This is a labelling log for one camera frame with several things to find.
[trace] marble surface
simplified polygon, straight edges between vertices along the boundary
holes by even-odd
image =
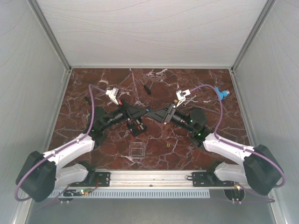
[[[149,95],[144,90],[141,79],[150,88]],[[54,149],[74,137],[77,137],[87,124],[91,112],[84,101],[89,96],[88,84],[102,89],[119,88],[117,98],[131,105],[149,110],[159,110],[176,99],[176,91],[191,89],[200,84],[218,86],[220,90],[229,90],[230,95],[223,102],[224,114],[218,134],[242,144],[249,144],[240,108],[228,70],[192,70],[192,69],[74,69],[71,75],[63,104],[58,116],[55,131],[50,144]],[[117,109],[102,92],[94,89],[95,104],[103,106],[107,112]],[[191,93],[198,97],[182,111],[188,111],[192,105],[203,107],[208,119],[207,126],[214,129],[220,116],[219,102],[215,92],[202,88]],[[101,169],[207,169],[215,161],[228,161],[220,155],[206,152],[191,144],[189,134],[173,124],[163,125],[143,116],[147,132],[133,137],[125,124],[116,130],[107,130],[108,137],[102,146],[71,162],[86,160]],[[143,159],[129,156],[130,142],[146,143]]]

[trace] blue connector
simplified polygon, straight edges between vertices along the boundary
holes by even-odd
[[[218,92],[218,94],[220,96],[220,100],[222,100],[223,98],[225,98],[229,95],[228,90],[224,90],[224,91],[220,92],[218,87],[215,87],[215,89],[216,89],[216,91]]]

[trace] small transparent box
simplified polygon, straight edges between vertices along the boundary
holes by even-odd
[[[142,159],[145,157],[145,147],[144,142],[130,142],[129,146],[129,156],[136,159]]]

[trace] white wall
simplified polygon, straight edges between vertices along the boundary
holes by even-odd
[[[266,0],[38,0],[72,66],[233,64]]]
[[[285,171],[277,189],[288,224],[299,220],[299,2],[277,0],[236,71],[258,143]]]
[[[15,223],[15,180],[42,151],[67,76],[26,0],[0,0],[0,223]]]

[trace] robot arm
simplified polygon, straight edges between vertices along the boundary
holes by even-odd
[[[146,126],[141,121],[141,116],[147,113],[146,110],[130,106],[124,100],[117,101],[117,103],[118,109],[109,114],[106,114],[103,107],[95,107],[94,121],[88,135],[86,133],[90,124],[77,138],[56,149],[43,154],[38,151],[32,152],[26,159],[16,179],[16,184],[33,166],[51,155],[53,156],[33,170],[21,185],[21,189],[36,202],[46,199],[56,188],[74,182],[91,183],[94,180],[95,169],[88,163],[79,162],[71,167],[63,167],[80,155],[91,152],[102,145],[107,137],[104,131],[123,120],[126,121],[133,136],[146,131]]]
[[[179,101],[180,103],[184,101],[183,98],[186,95],[185,91],[182,93],[184,95],[181,98],[178,95],[178,99],[182,99],[182,101]],[[175,123],[177,126],[191,132],[191,142],[195,146],[220,154],[237,164],[231,165],[218,162],[216,166],[208,170],[209,174],[213,174],[210,177],[212,180],[211,184],[213,184],[215,178],[221,181],[240,182],[248,184],[261,195],[267,195],[281,178],[280,172],[268,161],[250,152],[257,152],[278,165],[278,162],[267,147],[263,145],[258,147],[244,146],[219,135],[216,138],[215,133],[212,133],[206,127],[207,119],[200,108],[194,107],[189,114],[185,114],[178,110],[174,103],[171,103],[162,110],[149,112],[147,115],[165,125],[170,122]]]

